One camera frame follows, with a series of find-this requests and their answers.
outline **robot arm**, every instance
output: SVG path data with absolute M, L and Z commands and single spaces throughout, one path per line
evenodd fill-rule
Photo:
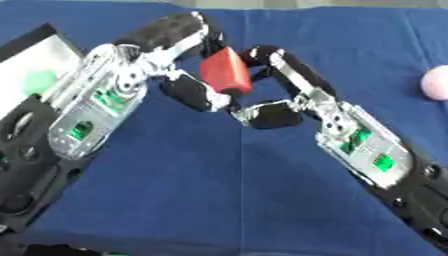
M 338 100 L 326 81 L 283 49 L 255 46 L 241 56 L 249 65 L 266 65 L 269 72 L 264 74 L 274 76 L 291 99 L 240 109 L 233 116 L 251 125 L 272 120 L 267 109 L 278 106 L 288 115 L 305 113 L 319 120 L 317 144 L 408 226 L 448 251 L 448 169 L 430 161 L 360 106 Z M 288 125 L 288 115 L 280 123 Z M 262 123 L 264 128 L 276 127 Z
M 175 62 L 206 54 L 216 38 L 222 33 L 203 14 L 171 14 L 96 47 L 2 119 L 0 233 L 22 230 L 61 195 L 142 102 L 148 79 L 183 83 L 189 75 Z

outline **red block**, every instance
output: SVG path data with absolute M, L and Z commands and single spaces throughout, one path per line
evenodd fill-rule
M 238 89 L 241 93 L 252 91 L 252 82 L 246 64 L 230 47 L 203 60 L 199 66 L 202 80 L 217 92 Z

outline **screw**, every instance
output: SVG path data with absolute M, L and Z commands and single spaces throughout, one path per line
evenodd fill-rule
M 39 152 L 33 146 L 25 146 L 19 150 L 20 157 L 25 161 L 35 161 L 39 157 Z
M 403 208 L 406 206 L 406 202 L 401 198 L 395 198 L 392 204 L 397 208 Z
M 428 167 L 426 167 L 423 170 L 423 174 L 428 178 L 428 179 L 436 179 L 439 174 L 440 174 L 440 169 L 438 166 L 435 165 L 430 165 Z

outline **green light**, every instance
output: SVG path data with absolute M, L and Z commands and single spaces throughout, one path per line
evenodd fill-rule
M 115 112 L 121 112 L 125 108 L 126 102 L 112 90 L 104 91 L 99 89 L 95 91 L 93 97 L 102 105 L 105 105 Z
M 69 135 L 77 140 L 83 140 L 92 130 L 92 122 L 80 122 L 70 130 Z
M 387 172 L 395 165 L 395 161 L 386 154 L 380 154 L 373 164 L 383 172 Z
M 365 140 L 367 140 L 367 138 L 371 134 L 372 132 L 369 129 L 362 125 L 359 125 L 359 128 L 356 129 L 356 131 L 352 135 L 350 135 L 349 141 L 342 144 L 340 148 L 344 153 L 350 155 L 358 146 L 360 146 Z

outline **table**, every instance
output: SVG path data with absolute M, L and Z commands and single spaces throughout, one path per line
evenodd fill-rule
M 165 4 L 12 1 L 0 43 L 50 22 L 90 49 L 179 11 Z M 204 10 L 235 49 L 282 46 L 392 130 L 448 164 L 446 103 L 424 72 L 448 62 L 448 12 Z M 197 71 L 198 60 L 183 63 Z M 151 95 L 82 178 L 17 239 L 131 255 L 440 255 L 318 148 L 317 123 L 258 131 Z M 272 81 L 245 101 L 282 98 Z

